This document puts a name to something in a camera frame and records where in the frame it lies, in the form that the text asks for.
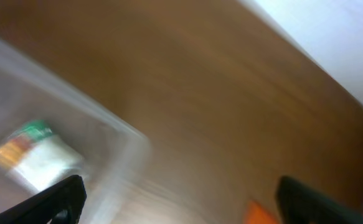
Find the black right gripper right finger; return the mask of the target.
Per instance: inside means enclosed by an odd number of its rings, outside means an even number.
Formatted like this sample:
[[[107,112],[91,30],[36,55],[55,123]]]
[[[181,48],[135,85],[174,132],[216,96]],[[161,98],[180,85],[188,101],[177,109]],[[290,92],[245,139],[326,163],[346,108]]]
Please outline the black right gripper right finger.
[[[363,215],[284,175],[276,190],[283,224],[363,224]]]

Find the pack of coloured bits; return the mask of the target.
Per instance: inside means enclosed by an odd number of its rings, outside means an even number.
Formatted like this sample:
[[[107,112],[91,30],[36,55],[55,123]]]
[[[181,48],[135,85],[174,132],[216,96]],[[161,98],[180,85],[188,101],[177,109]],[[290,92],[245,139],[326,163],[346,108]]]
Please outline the pack of coloured bits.
[[[0,169],[27,190],[41,192],[72,172],[83,157],[44,120],[32,120],[0,144]]]

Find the orange scraper wooden handle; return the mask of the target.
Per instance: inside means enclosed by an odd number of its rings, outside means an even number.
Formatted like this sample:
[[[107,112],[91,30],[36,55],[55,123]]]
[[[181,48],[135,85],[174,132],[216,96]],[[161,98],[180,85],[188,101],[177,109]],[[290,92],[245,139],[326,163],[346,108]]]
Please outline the orange scraper wooden handle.
[[[258,202],[248,204],[243,224],[279,224],[276,217]]]

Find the clear plastic container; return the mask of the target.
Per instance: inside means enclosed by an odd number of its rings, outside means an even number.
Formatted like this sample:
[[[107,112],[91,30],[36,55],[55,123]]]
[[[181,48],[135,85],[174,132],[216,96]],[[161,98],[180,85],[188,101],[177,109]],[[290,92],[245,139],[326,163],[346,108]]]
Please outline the clear plastic container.
[[[0,40],[0,215],[9,223],[115,223],[148,138]]]

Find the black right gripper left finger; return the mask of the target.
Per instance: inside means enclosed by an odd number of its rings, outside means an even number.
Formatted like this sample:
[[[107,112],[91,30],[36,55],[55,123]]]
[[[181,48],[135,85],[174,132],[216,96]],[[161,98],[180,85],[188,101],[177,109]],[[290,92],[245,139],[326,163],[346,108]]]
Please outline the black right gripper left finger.
[[[82,177],[71,175],[0,213],[0,224],[78,224],[86,199]]]

